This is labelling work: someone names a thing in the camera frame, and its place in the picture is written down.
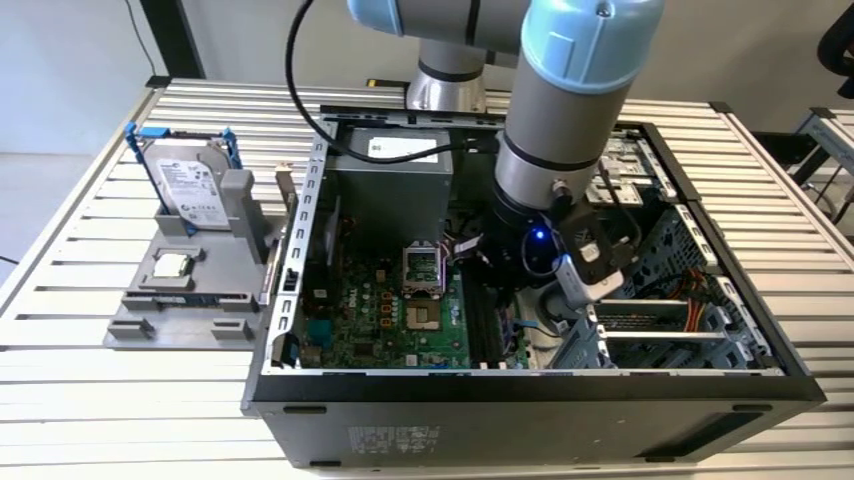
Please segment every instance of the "small electronic chip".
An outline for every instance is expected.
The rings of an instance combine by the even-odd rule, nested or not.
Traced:
[[[406,302],[406,328],[410,330],[440,330],[441,303],[437,300],[410,300]]]
[[[183,253],[165,253],[155,262],[155,278],[181,278],[186,275],[193,259]]]
[[[357,357],[373,357],[374,356],[374,344],[373,343],[356,343],[353,345],[353,354]]]

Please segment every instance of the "black cable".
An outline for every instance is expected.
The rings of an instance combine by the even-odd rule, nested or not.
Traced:
[[[149,65],[151,66],[151,76],[158,75],[158,71],[155,70],[155,62],[151,60],[151,55],[149,55],[149,49],[146,48],[146,43],[143,42],[143,37],[139,34],[139,28],[137,27],[137,18],[134,17],[134,9],[131,8],[130,0],[125,0],[125,4],[129,7],[129,15],[131,16],[131,25],[134,25],[134,33],[137,34],[137,40],[139,41],[139,46],[143,49],[143,53],[146,54],[146,58],[149,59]]]
[[[549,310],[549,297],[554,295],[554,293],[561,289],[561,284],[558,282],[553,283],[546,287],[546,289],[541,292],[540,298],[537,299],[537,313],[541,317],[552,320],[554,323],[561,323],[566,320],[561,315],[556,315]]]
[[[813,184],[808,183],[808,184],[805,185],[805,188],[807,188],[808,190],[813,190],[816,193],[819,193],[819,189],[816,188],[816,186],[815,186]],[[836,218],[836,217],[837,217],[837,206],[833,204],[833,201],[831,201],[831,199],[829,199],[829,198],[825,198],[825,199],[824,199],[824,200],[825,200],[825,202],[828,203],[828,211],[825,212],[825,211],[821,209],[821,205],[819,205],[819,201],[820,201],[820,200],[823,200],[823,199],[821,199],[821,198],[816,198],[816,205],[819,206],[819,209],[823,211],[823,213],[825,214],[825,216],[827,216],[828,218],[831,218],[831,219]]]
[[[552,235],[552,241],[556,245],[556,248],[558,249],[558,255],[561,255],[561,245],[558,244],[558,240],[557,240],[557,233],[554,230],[552,230],[552,228],[549,229],[549,235]],[[558,270],[561,269],[561,263],[554,263],[553,260],[553,267],[552,270],[549,270],[548,272],[538,272],[532,268],[532,265],[529,264],[529,252],[528,252],[528,244],[529,244],[529,239],[532,238],[532,230],[529,230],[528,232],[525,232],[525,236],[522,237],[522,252],[520,252],[520,256],[522,257],[522,267],[525,268],[525,271],[529,272],[529,275],[532,275],[534,278],[549,278],[552,277],[556,273],[558,273]]]
[[[636,250],[638,250],[638,247],[641,246],[641,237],[644,237],[644,232],[641,231],[641,225],[638,225],[638,221],[636,220],[636,217],[633,217],[632,213],[629,213],[629,210],[626,209],[624,202],[620,201],[620,197],[617,196],[617,190],[614,189],[614,185],[612,184],[612,174],[609,173],[608,168],[602,166],[602,162],[600,162],[600,176],[602,177],[602,183],[605,183],[605,188],[609,191],[609,194],[612,195],[612,200],[614,201],[614,205],[617,205],[617,208],[620,209],[621,213],[632,223],[632,228],[636,231],[636,236],[632,239],[632,245],[636,248]]]
[[[666,277],[661,277],[658,279],[656,279],[654,282],[649,283],[648,285],[644,286],[644,288],[638,291],[638,293],[636,293],[636,298],[646,298],[650,296],[650,294],[653,293],[653,289],[666,283],[673,282],[674,280],[681,279],[682,277],[685,277],[686,272],[678,273],[676,275],[668,275]]]
[[[835,225],[840,223],[840,221],[843,220],[843,217],[845,217],[845,214],[848,213],[851,206],[852,206],[852,200],[847,200],[845,203],[843,204],[843,208],[840,209],[840,212],[837,213],[837,216],[833,217]]]
[[[554,335],[553,333],[549,333],[546,330],[544,330],[540,327],[534,327],[532,325],[522,325],[524,328],[532,328],[534,330],[537,330],[540,333],[542,333],[544,335],[546,335],[549,338],[564,338],[561,337],[561,335]]]
[[[823,191],[819,192],[819,197],[816,197],[816,205],[819,205],[819,202],[821,201],[821,199],[825,197],[825,192],[828,191],[828,189],[831,188],[831,184],[833,183],[833,181],[837,179],[837,175],[840,175],[840,172],[843,171],[843,165],[840,165],[837,167],[837,171],[833,172],[833,175],[831,176],[831,180],[828,180],[828,183],[825,184],[825,188],[823,188]]]
[[[466,141],[464,144],[460,144],[460,145],[454,145],[454,144],[442,145],[440,147],[432,148],[422,152],[412,153],[409,155],[402,155],[400,157],[377,158],[352,150],[348,145],[340,142],[326,132],[326,130],[321,128],[321,125],[318,125],[318,122],[316,122],[314,118],[312,117],[312,114],[309,113],[309,110],[306,110],[304,101],[301,100],[300,94],[297,93],[297,82],[294,81],[294,48],[297,44],[297,35],[300,34],[300,27],[304,24],[306,14],[309,13],[309,8],[312,7],[313,3],[314,3],[314,0],[304,1],[304,4],[301,5],[300,10],[297,10],[297,15],[294,16],[294,23],[292,23],[292,30],[289,32],[289,39],[285,46],[285,81],[288,83],[289,94],[292,95],[292,101],[294,102],[294,106],[297,107],[300,114],[304,116],[306,123],[309,124],[312,129],[317,132],[317,134],[321,136],[321,138],[324,138],[324,140],[328,141],[330,146],[340,153],[350,155],[352,157],[354,157],[358,160],[362,160],[366,163],[376,163],[380,165],[406,163],[442,152],[450,152],[453,150],[469,150],[470,148],[476,148],[477,142],[470,143],[470,141]]]

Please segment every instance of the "aluminum workbench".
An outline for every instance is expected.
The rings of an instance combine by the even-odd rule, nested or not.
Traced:
[[[321,103],[404,103],[398,89],[305,88],[302,95],[314,111]],[[508,104],[508,94],[492,94],[492,112]],[[829,402],[696,466],[326,476],[854,478],[852,246],[733,114],[704,103],[630,101],[621,119],[658,126]],[[268,214],[284,213],[274,168],[294,163],[300,181],[313,137],[284,87],[174,80],[146,90],[119,127],[129,120],[206,132],[231,126],[255,173],[254,196]],[[263,422],[242,417],[250,352],[102,348],[157,231],[155,193],[121,133],[0,289],[0,477],[312,478],[317,472],[289,471]]]

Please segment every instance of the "metal chassis frame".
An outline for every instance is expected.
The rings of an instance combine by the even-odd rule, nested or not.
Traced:
[[[377,122],[377,115],[401,115],[398,111],[382,109],[354,109],[364,114],[372,115],[372,122]],[[324,113],[348,112],[346,107],[322,109]],[[450,116],[460,115],[448,113],[425,112],[420,115],[442,118],[440,125],[448,126]],[[504,121],[504,117],[497,115],[462,115],[465,118],[477,117],[476,122],[484,125],[496,126]],[[346,117],[353,120],[353,112]],[[306,374],[294,371],[297,374],[269,375],[270,358],[266,352],[268,342],[258,342],[250,378],[245,393],[243,408],[246,412],[262,413],[266,417],[286,413],[328,413],[328,408],[338,405],[364,405],[366,408],[384,409],[384,405],[394,405],[400,402],[420,402],[430,404],[440,403],[501,403],[506,404],[513,411],[516,408],[525,409],[529,402],[625,402],[626,400],[641,402],[657,402],[662,407],[670,402],[685,401],[715,401],[732,402],[735,411],[763,411],[772,407],[772,403],[779,406],[789,405],[791,410],[784,408],[775,414],[768,414],[763,419],[751,422],[748,425],[723,435],[709,444],[704,445],[689,455],[680,456],[680,460],[697,460],[717,453],[725,446],[736,444],[739,441],[755,435],[772,425],[785,420],[801,411],[808,410],[815,405],[827,400],[816,379],[809,375],[809,371],[795,351],[777,321],[775,320],[768,306],[756,293],[756,288],[736,259],[736,256],[724,240],[724,234],[719,230],[712,217],[704,206],[700,194],[682,170],[676,157],[670,153],[668,145],[658,134],[657,128],[649,123],[621,122],[620,126],[640,127],[650,141],[653,148],[660,152],[662,164],[669,171],[672,181],[680,192],[680,203],[685,203],[689,211],[696,217],[699,227],[711,241],[713,250],[721,260],[721,268],[732,278],[736,288],[740,291],[747,306],[760,324],[767,339],[772,345],[777,358],[781,360],[781,368],[788,376],[759,377],[759,376],[506,376],[506,375],[478,375],[461,376],[434,374],[425,376],[389,376],[373,375],[365,372],[353,372],[334,375]],[[316,139],[316,153],[326,148],[326,142]],[[297,295],[293,297],[292,308],[296,307]],[[272,337],[277,331],[274,316],[272,325]],[[757,405],[753,402],[768,402]],[[640,455],[646,461],[662,460],[658,455]],[[662,461],[674,461],[673,455],[664,455]],[[309,466],[302,463],[305,459],[293,459],[297,466]]]

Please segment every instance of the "white wall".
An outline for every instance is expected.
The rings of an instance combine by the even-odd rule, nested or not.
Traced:
[[[185,0],[209,78],[284,82],[300,3]],[[670,0],[633,97],[724,100],[760,129],[791,129],[811,106],[854,108],[836,96],[841,79],[816,60],[819,39],[849,3]],[[417,51],[416,40],[357,25],[345,0],[318,0],[300,37],[297,79],[348,87],[369,77],[409,80]],[[149,76],[122,0],[0,0],[0,152],[95,154]],[[512,84],[512,71],[488,71],[492,88]]]
[[[0,152],[98,153],[150,76],[123,0],[0,0]]]
[[[284,82],[286,30],[298,0],[185,0],[211,77]],[[816,59],[847,0],[669,0],[636,98],[727,101],[752,128],[789,130],[812,106],[854,108],[843,81]],[[300,37],[297,79],[358,87],[369,77],[409,80],[418,43],[358,26],[345,0],[318,0]],[[488,71],[509,89],[513,73]]]

